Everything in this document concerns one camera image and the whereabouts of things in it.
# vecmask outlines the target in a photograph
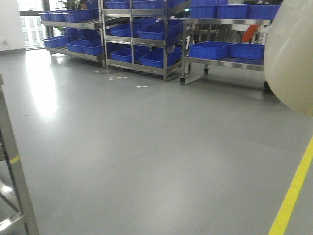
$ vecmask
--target epoxy floor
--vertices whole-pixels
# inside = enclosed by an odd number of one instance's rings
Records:
[[[266,235],[313,133],[256,71],[182,86],[38,50],[0,73],[42,235]],[[312,183],[289,235],[311,234]]]

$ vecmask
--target plastic tray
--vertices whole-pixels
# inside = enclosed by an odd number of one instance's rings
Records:
[[[81,22],[94,19],[94,10],[80,10],[63,13],[65,22]]]
[[[107,9],[129,9],[128,0],[112,0],[104,3]]]
[[[191,18],[215,18],[217,6],[190,6]]]
[[[217,18],[220,19],[247,19],[249,17],[250,5],[232,4],[219,5],[217,7]]]
[[[63,32],[68,36],[76,36],[78,30],[76,28],[63,28]]]
[[[262,60],[264,56],[264,45],[236,43],[230,45],[230,57]]]
[[[110,53],[112,51],[118,50],[123,46],[125,46],[125,45],[120,44],[120,43],[107,43],[107,52]]]
[[[68,43],[70,41],[70,37],[69,36],[57,36],[57,37],[44,39],[43,41],[44,41],[45,47],[56,48],[56,47],[64,46],[66,43]]]
[[[53,21],[52,13],[64,12],[64,11],[47,11],[44,13],[39,13],[42,21]]]
[[[191,0],[192,6],[227,5],[228,0]]]
[[[252,5],[249,19],[274,20],[280,5]]]
[[[189,46],[189,56],[201,59],[220,60],[229,56],[230,45],[227,42],[208,41]]]
[[[65,11],[55,11],[51,12],[50,15],[52,17],[52,21],[63,22],[64,21],[64,13],[67,12],[76,12],[75,10],[65,10]]]
[[[167,65],[173,65],[177,60],[181,58],[181,48],[174,48],[173,53],[168,55]],[[162,53],[162,48],[157,48],[150,52],[149,54],[140,58],[140,62],[143,65],[153,66],[153,67],[164,67],[164,53]]]
[[[91,43],[91,41],[88,40],[76,40],[69,43],[66,43],[68,50],[73,52],[81,53],[83,52],[82,46]]]
[[[103,46],[100,40],[85,44],[82,46],[82,49],[83,53],[88,55],[100,55],[103,52]]]
[[[88,0],[86,5],[88,10],[98,9],[98,1]]]
[[[168,21],[168,38],[172,38],[182,33],[183,21],[182,20],[169,20]],[[138,31],[140,38],[163,40],[165,38],[164,21],[159,21],[145,29]]]
[[[149,47],[135,46],[134,49],[134,60],[137,61],[140,57],[149,53]],[[110,53],[111,59],[119,60],[124,62],[132,62],[132,49],[131,48],[121,48],[117,51]]]

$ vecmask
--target floor marking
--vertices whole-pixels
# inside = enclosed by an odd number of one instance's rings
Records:
[[[268,235],[283,235],[288,226],[292,211],[298,200],[303,182],[309,171],[313,158],[313,137],[310,140],[307,150],[300,162],[298,170],[292,180],[285,199],[279,209],[276,219]]]

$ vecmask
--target orange object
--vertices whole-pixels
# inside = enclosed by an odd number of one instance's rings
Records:
[[[243,42],[244,43],[250,42],[250,40],[252,40],[253,38],[253,35],[258,30],[258,28],[259,28],[259,25],[250,25],[246,33],[243,35]]]

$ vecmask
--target metal shelving rack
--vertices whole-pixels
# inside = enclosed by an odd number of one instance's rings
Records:
[[[251,19],[193,19],[186,18],[184,19],[184,31],[183,31],[183,43],[182,43],[182,72],[180,77],[180,83],[184,85],[186,83],[187,77],[186,75],[191,72],[191,64],[199,63],[205,64],[204,74],[208,74],[208,65],[217,65],[217,66],[225,66],[232,68],[240,68],[247,70],[257,70],[263,71],[263,61],[256,60],[246,60],[246,59],[238,59],[238,58],[230,58],[226,57],[221,60],[209,60],[209,59],[200,59],[193,58],[186,55],[186,38],[192,35],[192,30],[187,30],[189,25],[191,24],[245,24],[245,25],[271,25],[272,20],[251,20]]]
[[[39,235],[2,85],[3,79],[0,74],[0,162],[7,163],[13,189],[0,181],[0,197],[16,214],[0,221],[0,235],[8,235],[21,225],[24,225],[27,235]]]
[[[41,21],[41,23],[45,26],[53,26],[53,27],[102,30],[101,18],[96,18],[96,19],[78,22],[78,23],[57,22],[57,21]],[[85,59],[85,60],[92,60],[92,61],[97,61],[97,62],[102,60],[102,55],[94,56],[94,55],[87,55],[83,53],[72,52],[68,50],[67,46],[62,46],[58,48],[45,47],[45,49],[49,51],[51,55],[60,53],[60,54],[69,55],[69,56],[73,56],[73,57]]]
[[[109,66],[116,66],[116,67],[122,67],[125,69],[131,69],[136,71],[143,71],[143,72],[149,72],[153,74],[158,74],[163,76],[163,80],[168,80],[168,75],[170,75],[175,69],[179,68],[181,66],[181,60],[177,61],[172,66],[167,66],[167,55],[168,55],[168,45],[167,45],[167,32],[168,32],[168,19],[182,11],[184,11],[189,5],[190,0],[175,6],[173,8],[168,8],[168,1],[164,0],[164,9],[132,9],[132,4],[130,1],[130,8],[129,9],[105,9],[104,3],[101,1],[101,9],[102,9],[102,22],[103,24],[103,38],[104,38],[104,47],[105,52],[104,56],[106,58],[106,67]],[[117,36],[111,36],[106,35],[106,30],[110,28],[107,25],[107,17],[128,17],[131,24],[131,35],[133,35],[133,17],[155,17],[159,19],[163,19],[165,22],[165,39],[164,40],[150,40],[150,39],[141,39],[141,38],[135,38],[135,37],[117,37]],[[176,39],[181,39],[182,34],[175,37]],[[107,43],[120,43],[120,44],[127,44],[131,45],[132,48],[132,63],[128,62],[122,62],[117,60],[112,60],[108,58],[108,52],[107,52]],[[163,68],[157,68],[152,66],[145,66],[141,64],[137,64],[134,62],[134,46],[148,46],[148,47],[158,47],[164,49],[164,64]]]

